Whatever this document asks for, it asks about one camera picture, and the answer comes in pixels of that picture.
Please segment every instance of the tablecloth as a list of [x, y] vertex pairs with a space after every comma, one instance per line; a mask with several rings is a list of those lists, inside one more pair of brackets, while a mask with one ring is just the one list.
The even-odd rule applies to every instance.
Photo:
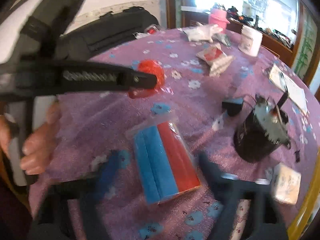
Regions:
[[[154, 35], [110, 49], [92, 61], [116, 63], [137, 68], [144, 59], [158, 60], [165, 70], [166, 87], [173, 93], [158, 93], [149, 98], [130, 99], [126, 93], [78, 93], [59, 96], [62, 105], [60, 144], [52, 163], [31, 187], [30, 204], [36, 212], [52, 181], [67, 181], [90, 171], [91, 161], [110, 150], [122, 150], [121, 170], [114, 185], [98, 206], [105, 226], [113, 239], [206, 239], [222, 206], [204, 183], [160, 205], [147, 205], [134, 159], [133, 142], [126, 130], [143, 122], [157, 104], [175, 110], [177, 127], [191, 153], [205, 150], [209, 159], [240, 179], [265, 178], [265, 170], [279, 162], [302, 174], [296, 205], [279, 204], [284, 221], [290, 225], [302, 204], [312, 178], [320, 140], [320, 106], [303, 82], [281, 61], [263, 47], [257, 57], [238, 49], [240, 35], [227, 32], [231, 48], [222, 45], [227, 55], [236, 59], [220, 77], [209, 77], [205, 62], [196, 53], [209, 46], [206, 42], [188, 42], [182, 30], [161, 31]], [[251, 111], [248, 104], [236, 117], [223, 114], [224, 97], [260, 93], [278, 101], [282, 92], [265, 75], [273, 63], [305, 90], [308, 114], [287, 100], [283, 110], [289, 115], [288, 133], [297, 142], [301, 161], [295, 163], [291, 150], [279, 147], [263, 161], [251, 164], [242, 160], [233, 147], [233, 134]], [[78, 239], [84, 239], [77, 202], [70, 201]], [[248, 202], [241, 201], [235, 218], [233, 239], [239, 239], [245, 223]]]

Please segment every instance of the beige box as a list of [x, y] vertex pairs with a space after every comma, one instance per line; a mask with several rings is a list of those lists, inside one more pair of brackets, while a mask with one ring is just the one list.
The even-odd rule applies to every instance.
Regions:
[[272, 195], [280, 203], [295, 205], [300, 190], [301, 174], [283, 163], [273, 168]]

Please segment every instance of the paper sheet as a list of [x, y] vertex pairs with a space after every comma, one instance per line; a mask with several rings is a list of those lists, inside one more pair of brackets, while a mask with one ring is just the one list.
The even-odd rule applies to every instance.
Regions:
[[[282, 71], [276, 66], [276, 64], [274, 64], [270, 71], [269, 78], [278, 88], [280, 88], [282, 91], [285, 91], [284, 82], [282, 81], [282, 78], [280, 78], [281, 72]], [[283, 73], [283, 76], [288, 87], [289, 98], [300, 108], [304, 114], [307, 114], [308, 109], [304, 90], [298, 87], [298, 85], [285, 73]]]

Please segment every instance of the pink bottle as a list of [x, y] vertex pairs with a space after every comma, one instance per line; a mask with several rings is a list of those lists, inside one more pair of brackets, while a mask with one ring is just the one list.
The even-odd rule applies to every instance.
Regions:
[[221, 33], [225, 33], [227, 24], [230, 22], [227, 20], [227, 12], [220, 9], [212, 9], [209, 15], [209, 24], [218, 24], [223, 29]]

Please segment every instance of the human hand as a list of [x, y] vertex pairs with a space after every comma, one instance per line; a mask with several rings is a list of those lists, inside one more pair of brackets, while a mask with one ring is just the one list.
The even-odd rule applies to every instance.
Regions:
[[[56, 134], [60, 128], [58, 122], [60, 117], [60, 105], [56, 102], [48, 109], [46, 122], [26, 139], [22, 148], [25, 157], [21, 159], [20, 163], [20, 167], [26, 171], [26, 174], [40, 174], [49, 165], [57, 145]], [[8, 158], [10, 158], [8, 152], [10, 141], [8, 121], [2, 115], [0, 116], [0, 146]]]

